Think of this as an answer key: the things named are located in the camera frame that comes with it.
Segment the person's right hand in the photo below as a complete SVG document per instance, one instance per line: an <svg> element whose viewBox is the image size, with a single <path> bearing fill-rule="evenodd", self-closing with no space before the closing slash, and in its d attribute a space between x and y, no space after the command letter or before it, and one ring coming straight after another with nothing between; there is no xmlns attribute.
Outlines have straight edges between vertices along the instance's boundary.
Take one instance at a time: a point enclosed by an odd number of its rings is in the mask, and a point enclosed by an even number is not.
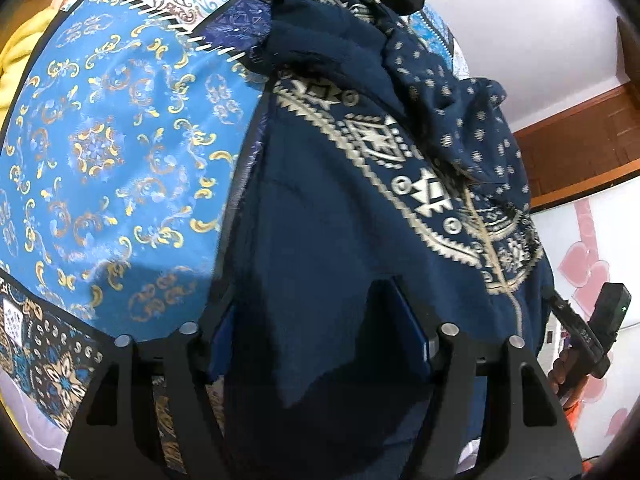
<svg viewBox="0 0 640 480"><path fill-rule="evenodd" d="M565 384L567 375L575 367L579 358L579 352L575 348L564 349L559 357L553 362L552 369L548 373L548 381L550 382L551 389L554 393L559 391L559 388ZM580 381L570 388L570 392L564 401L561 402L564 410L569 410L575 404L577 404L582 398L585 386L588 382L588 376L582 375Z"/></svg>

